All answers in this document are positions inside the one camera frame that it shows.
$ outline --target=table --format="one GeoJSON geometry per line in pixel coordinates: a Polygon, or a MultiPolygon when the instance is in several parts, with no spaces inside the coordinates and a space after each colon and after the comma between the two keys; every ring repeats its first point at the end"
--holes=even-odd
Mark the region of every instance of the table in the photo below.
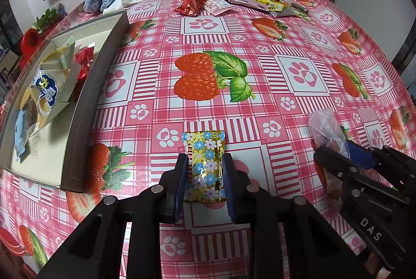
{"type": "MultiPolygon", "coordinates": [[[[307,6],[309,15],[279,19],[280,29],[270,20],[253,21],[267,15],[241,6],[221,16],[203,12],[196,18],[174,12],[181,0],[146,0],[131,7],[128,18],[131,24],[139,22],[133,31],[138,36],[114,57],[91,133],[92,145],[131,152],[121,159],[115,190],[65,194],[5,172],[1,225],[22,246],[19,226],[28,226],[50,257],[101,196],[139,194],[173,168],[184,151],[182,132],[224,130],[226,150],[252,183],[285,198],[305,196],[359,253],[364,242],[326,196],[315,170],[308,114],[331,108],[356,143],[404,148],[416,158],[415,111],[391,63],[353,20],[328,0],[290,1],[307,6]],[[178,93],[182,98],[174,94],[184,75],[175,61],[202,51],[227,52],[245,62],[245,83],[255,98],[230,87],[203,101],[186,99],[192,98],[187,91],[178,93]],[[345,77],[348,68],[342,65],[360,85],[345,77]],[[397,136],[403,128],[390,119],[401,106],[410,114],[407,142],[397,136]]],[[[75,9],[51,35],[96,16],[75,9]]],[[[376,172],[369,175],[385,182],[376,172]]],[[[129,227],[121,276],[126,275],[128,238],[129,227]]],[[[230,223],[224,203],[184,204],[178,224],[161,225],[160,240],[165,278],[246,274],[249,227],[230,223]]]]}

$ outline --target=blue flower print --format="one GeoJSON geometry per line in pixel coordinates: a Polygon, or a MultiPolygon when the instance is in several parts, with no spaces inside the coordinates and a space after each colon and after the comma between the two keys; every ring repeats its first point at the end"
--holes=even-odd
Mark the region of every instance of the blue flower print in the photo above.
{"type": "Polygon", "coordinates": [[[223,131],[220,131],[220,133],[219,133],[219,135],[218,135],[218,138],[220,139],[220,140],[225,140],[225,132],[223,132],[223,131]]]}
{"type": "Polygon", "coordinates": [[[207,152],[205,153],[205,158],[207,158],[207,159],[213,159],[214,157],[215,157],[214,150],[207,150],[207,152]]]}
{"type": "Polygon", "coordinates": [[[209,131],[204,132],[204,138],[205,138],[205,139],[210,139],[210,138],[212,138],[212,132],[209,132],[209,131]]]}
{"type": "Polygon", "coordinates": [[[202,169],[202,163],[195,163],[195,166],[193,167],[194,175],[199,175],[201,173],[201,169],[202,169]]]}
{"type": "Polygon", "coordinates": [[[205,176],[205,178],[204,178],[204,180],[205,180],[205,183],[208,185],[208,186],[214,186],[215,185],[215,182],[217,181],[217,177],[215,176],[215,174],[213,174],[213,173],[209,173],[209,174],[207,174],[206,176],[205,176]]]}
{"type": "Polygon", "coordinates": [[[204,142],[203,141],[196,141],[193,144],[193,147],[197,150],[202,150],[204,148],[204,142]]]}

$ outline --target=pink checkered tablecloth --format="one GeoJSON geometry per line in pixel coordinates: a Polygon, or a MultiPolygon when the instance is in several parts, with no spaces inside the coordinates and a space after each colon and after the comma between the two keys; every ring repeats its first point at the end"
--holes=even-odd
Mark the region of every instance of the pink checkered tablecloth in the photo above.
{"type": "MultiPolygon", "coordinates": [[[[124,177],[115,190],[74,195],[4,172],[1,226],[23,247],[19,227],[27,226],[49,258],[102,196],[126,198],[157,184],[184,151],[182,132],[223,130],[226,151],[252,182],[280,197],[305,196],[359,253],[363,241],[341,218],[315,170],[308,114],[331,108],[356,143],[386,144],[416,158],[415,111],[398,74],[365,31],[328,0],[296,1],[307,6],[308,17],[281,18],[277,30],[270,28],[270,20],[253,21],[266,14],[242,6],[217,17],[202,12],[196,18],[174,12],[181,0],[146,0],[131,7],[130,24],[147,26],[114,56],[91,133],[91,145],[130,152],[121,160],[124,177]],[[231,102],[236,96],[231,87],[204,101],[187,99],[186,90],[176,95],[174,85],[185,73],[175,61],[203,51],[242,60],[248,72],[245,83],[255,98],[248,93],[231,102]],[[359,88],[345,81],[342,65],[356,74],[359,88]],[[410,113],[404,142],[391,128],[395,124],[390,116],[400,107],[410,113]],[[77,204],[80,196],[87,207],[77,204]]],[[[51,35],[96,16],[75,9],[51,35]]],[[[385,181],[376,172],[370,176],[385,181]]],[[[128,226],[121,276],[126,275],[129,232],[128,226]]],[[[249,233],[249,226],[230,222],[224,203],[185,203],[176,225],[161,225],[163,276],[244,275],[249,233]]]]}

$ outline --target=floral snack wrapper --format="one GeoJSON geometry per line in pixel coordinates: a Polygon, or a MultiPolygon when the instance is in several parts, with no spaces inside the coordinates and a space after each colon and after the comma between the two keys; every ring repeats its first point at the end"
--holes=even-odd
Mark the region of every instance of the floral snack wrapper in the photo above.
{"type": "Polygon", "coordinates": [[[223,183],[224,131],[184,132],[182,141],[189,158],[185,202],[225,201],[223,183]]]}

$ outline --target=green plant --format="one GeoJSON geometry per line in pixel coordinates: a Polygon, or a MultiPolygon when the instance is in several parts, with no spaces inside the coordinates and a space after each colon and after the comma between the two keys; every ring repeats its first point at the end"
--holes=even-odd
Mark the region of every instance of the green plant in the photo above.
{"type": "Polygon", "coordinates": [[[58,10],[56,8],[48,8],[45,11],[45,14],[43,14],[40,18],[36,17],[35,29],[37,29],[40,32],[44,32],[45,30],[53,26],[58,20],[58,10]]]}

